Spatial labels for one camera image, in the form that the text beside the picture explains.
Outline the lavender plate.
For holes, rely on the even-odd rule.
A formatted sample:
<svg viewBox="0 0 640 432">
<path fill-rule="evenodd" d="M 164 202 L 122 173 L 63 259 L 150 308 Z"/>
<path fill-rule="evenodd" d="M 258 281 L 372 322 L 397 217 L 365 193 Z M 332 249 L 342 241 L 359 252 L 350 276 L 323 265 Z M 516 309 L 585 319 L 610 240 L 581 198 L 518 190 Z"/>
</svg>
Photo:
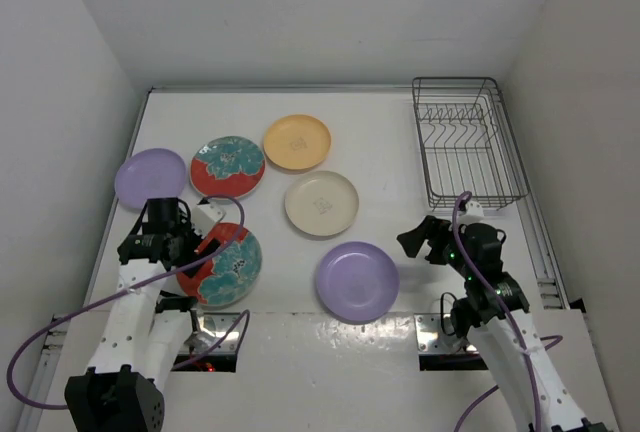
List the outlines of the lavender plate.
<svg viewBox="0 0 640 432">
<path fill-rule="evenodd" d="M 176 152 L 151 148 L 134 154 L 120 166 L 114 189 L 122 206 L 140 210 L 148 199 L 178 197 L 186 182 L 186 165 Z"/>
<path fill-rule="evenodd" d="M 394 305 L 400 286 L 395 262 L 379 247 L 349 241 L 320 261 L 314 285 L 324 307 L 349 323 L 369 323 Z"/>
</svg>

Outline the cream plate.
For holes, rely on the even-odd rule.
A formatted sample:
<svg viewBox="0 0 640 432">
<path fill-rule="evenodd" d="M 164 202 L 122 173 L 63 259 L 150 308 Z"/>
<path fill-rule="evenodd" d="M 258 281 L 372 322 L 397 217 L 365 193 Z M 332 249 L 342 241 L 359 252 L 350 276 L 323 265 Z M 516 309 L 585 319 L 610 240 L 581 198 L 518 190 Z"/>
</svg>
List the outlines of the cream plate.
<svg viewBox="0 0 640 432">
<path fill-rule="evenodd" d="M 284 196 L 289 221 L 301 232 L 316 237 L 347 230 L 356 219 L 359 205 L 359 195 L 351 181 L 326 170 L 301 176 Z"/>
</svg>

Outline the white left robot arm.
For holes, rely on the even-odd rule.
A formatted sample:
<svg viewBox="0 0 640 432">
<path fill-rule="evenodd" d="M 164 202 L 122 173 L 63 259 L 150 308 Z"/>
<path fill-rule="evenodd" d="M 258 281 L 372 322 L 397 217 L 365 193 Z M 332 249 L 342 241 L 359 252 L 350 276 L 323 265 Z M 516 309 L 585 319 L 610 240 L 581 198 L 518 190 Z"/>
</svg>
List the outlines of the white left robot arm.
<svg viewBox="0 0 640 432">
<path fill-rule="evenodd" d="M 158 431 L 163 388 L 189 338 L 191 297 L 165 297 L 166 272 L 216 251 L 203 243 L 224 218 L 207 199 L 189 208 L 179 198 L 150 199 L 117 248 L 120 292 L 87 370 L 68 379 L 64 397 L 79 431 Z"/>
</svg>

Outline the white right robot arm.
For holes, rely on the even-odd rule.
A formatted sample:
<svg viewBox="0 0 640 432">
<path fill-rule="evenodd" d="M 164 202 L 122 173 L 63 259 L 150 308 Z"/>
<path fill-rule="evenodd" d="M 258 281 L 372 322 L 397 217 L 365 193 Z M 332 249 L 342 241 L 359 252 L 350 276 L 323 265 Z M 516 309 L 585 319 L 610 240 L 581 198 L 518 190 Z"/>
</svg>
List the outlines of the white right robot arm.
<svg viewBox="0 0 640 432">
<path fill-rule="evenodd" d="M 502 393 L 519 431 L 604 431 L 577 405 L 537 333 L 529 303 L 501 258 L 504 231 L 482 222 L 428 215 L 397 237 L 411 258 L 449 266 L 465 295 L 450 311 L 455 335 L 473 345 Z"/>
</svg>

